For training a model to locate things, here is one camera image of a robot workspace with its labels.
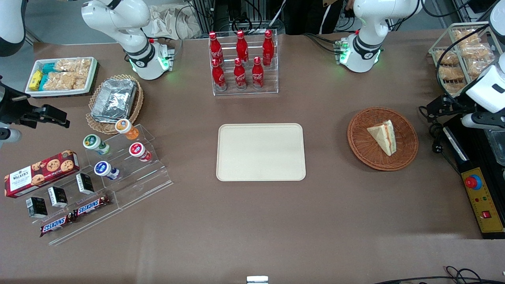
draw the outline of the red button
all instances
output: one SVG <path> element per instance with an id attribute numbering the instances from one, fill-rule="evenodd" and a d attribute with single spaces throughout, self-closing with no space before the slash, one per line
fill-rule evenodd
<path id="1" fill-rule="evenodd" d="M 482 218 L 491 218 L 491 213 L 489 211 L 482 211 Z"/>
<path id="2" fill-rule="evenodd" d="M 472 177 L 472 176 L 469 176 L 465 179 L 465 184 L 469 187 L 469 188 L 476 188 L 478 183 L 477 183 L 477 179 Z"/>

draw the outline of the yellow control panel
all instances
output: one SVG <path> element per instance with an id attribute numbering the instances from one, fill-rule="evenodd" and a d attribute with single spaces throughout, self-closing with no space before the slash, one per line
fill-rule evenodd
<path id="1" fill-rule="evenodd" d="M 467 189 L 470 203 L 474 210 L 480 231 L 483 233 L 504 232 L 493 199 L 489 194 L 486 182 L 482 177 L 480 168 L 475 168 L 461 174 Z"/>

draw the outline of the white tray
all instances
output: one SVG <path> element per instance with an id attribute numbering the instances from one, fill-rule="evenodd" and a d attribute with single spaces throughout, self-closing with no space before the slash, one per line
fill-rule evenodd
<path id="1" fill-rule="evenodd" d="M 72 58 L 55 58 L 55 59 L 40 59 L 35 61 L 33 64 L 32 72 L 30 73 L 30 77 L 28 78 L 28 83 L 26 83 L 25 93 L 29 94 L 33 98 L 50 98 L 50 97 L 71 97 L 77 96 L 79 94 L 88 93 L 91 89 L 91 85 L 93 84 L 93 79 L 95 76 L 97 61 L 94 57 L 79 57 L 91 59 L 91 65 L 89 66 L 88 77 L 86 78 L 86 85 L 84 85 L 84 89 L 75 89 L 75 90 L 54 90 L 54 91 L 32 91 L 28 88 L 28 84 L 35 74 L 37 70 L 42 70 L 42 66 L 46 63 L 55 63 L 60 59 L 77 59 L 77 57 Z"/>
<path id="2" fill-rule="evenodd" d="M 220 181 L 305 178 L 304 133 L 297 123 L 223 124 L 216 176 Z"/>

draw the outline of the aluminum foil container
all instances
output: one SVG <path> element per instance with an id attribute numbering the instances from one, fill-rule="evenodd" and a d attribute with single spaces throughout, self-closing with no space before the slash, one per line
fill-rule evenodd
<path id="1" fill-rule="evenodd" d="M 91 110 L 92 118 L 104 123 L 116 123 L 121 118 L 130 118 L 136 91 L 137 84 L 132 80 L 107 79 L 96 96 Z"/>

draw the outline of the black pants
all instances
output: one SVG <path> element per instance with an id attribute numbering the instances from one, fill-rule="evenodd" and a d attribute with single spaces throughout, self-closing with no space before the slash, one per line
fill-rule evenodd
<path id="1" fill-rule="evenodd" d="M 332 33 L 338 22 L 343 0 L 337 0 L 330 6 L 324 20 L 322 33 Z M 319 34 L 321 22 L 327 7 L 321 0 L 287 0 L 284 12 L 286 14 L 286 33 L 302 34 L 305 32 Z"/>

